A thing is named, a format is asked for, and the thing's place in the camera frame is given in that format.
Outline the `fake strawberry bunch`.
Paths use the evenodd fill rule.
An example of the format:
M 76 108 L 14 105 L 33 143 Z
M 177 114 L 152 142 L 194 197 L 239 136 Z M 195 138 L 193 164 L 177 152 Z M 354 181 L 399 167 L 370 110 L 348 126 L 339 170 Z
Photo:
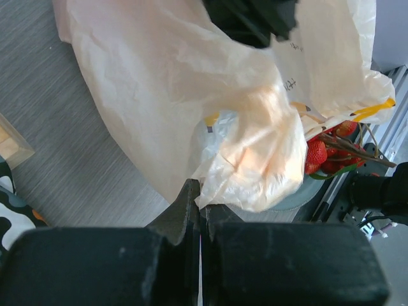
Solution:
M 307 142 L 304 172 L 315 180 L 329 180 L 374 162 L 394 168 L 397 165 L 380 153 L 368 124 L 344 121 Z

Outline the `translucent orange plastic bag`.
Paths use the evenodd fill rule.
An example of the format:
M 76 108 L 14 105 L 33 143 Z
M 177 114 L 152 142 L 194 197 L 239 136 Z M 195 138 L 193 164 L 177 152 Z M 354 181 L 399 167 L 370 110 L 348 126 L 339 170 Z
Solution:
M 300 1 L 287 41 L 232 40 L 201 1 L 54 1 L 103 122 L 154 189 L 199 207 L 269 209 L 303 184 L 307 141 L 393 115 L 371 68 L 375 1 Z

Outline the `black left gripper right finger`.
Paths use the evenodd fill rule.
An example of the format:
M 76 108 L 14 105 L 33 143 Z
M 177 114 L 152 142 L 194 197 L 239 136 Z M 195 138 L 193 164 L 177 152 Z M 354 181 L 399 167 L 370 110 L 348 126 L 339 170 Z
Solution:
M 231 238 L 244 223 L 228 206 L 208 205 L 203 209 L 203 240 L 214 242 Z

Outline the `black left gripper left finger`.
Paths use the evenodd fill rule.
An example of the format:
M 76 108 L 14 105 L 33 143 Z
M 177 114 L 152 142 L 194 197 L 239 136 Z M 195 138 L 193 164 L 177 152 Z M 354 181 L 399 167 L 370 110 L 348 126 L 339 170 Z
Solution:
M 180 244 L 194 231 L 200 232 L 200 213 L 195 199 L 200 195 L 200 183 L 187 179 L 176 200 L 146 228 L 164 236 L 173 245 Z

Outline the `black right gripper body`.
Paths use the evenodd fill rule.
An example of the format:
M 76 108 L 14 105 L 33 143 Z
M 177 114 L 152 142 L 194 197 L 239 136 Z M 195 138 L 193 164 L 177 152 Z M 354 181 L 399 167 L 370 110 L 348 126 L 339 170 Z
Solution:
M 297 0 L 206 0 L 211 21 L 232 40 L 268 48 L 272 36 L 287 41 L 297 26 Z

